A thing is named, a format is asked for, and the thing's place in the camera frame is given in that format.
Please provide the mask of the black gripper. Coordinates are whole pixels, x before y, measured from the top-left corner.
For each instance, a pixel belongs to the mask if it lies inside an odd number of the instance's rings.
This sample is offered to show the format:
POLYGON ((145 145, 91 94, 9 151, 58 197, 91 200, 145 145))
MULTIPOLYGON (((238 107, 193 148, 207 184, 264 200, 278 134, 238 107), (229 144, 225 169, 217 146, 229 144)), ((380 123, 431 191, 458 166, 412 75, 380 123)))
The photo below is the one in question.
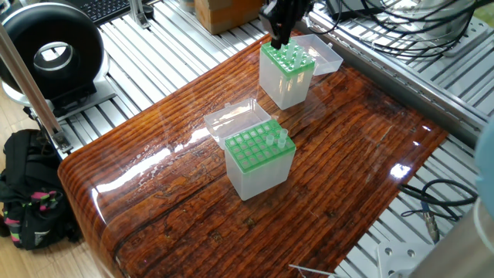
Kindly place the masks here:
POLYGON ((286 45, 295 24, 313 9, 313 0, 272 0, 261 7, 262 25, 272 46, 286 45), (281 35, 279 24, 282 23, 281 35))

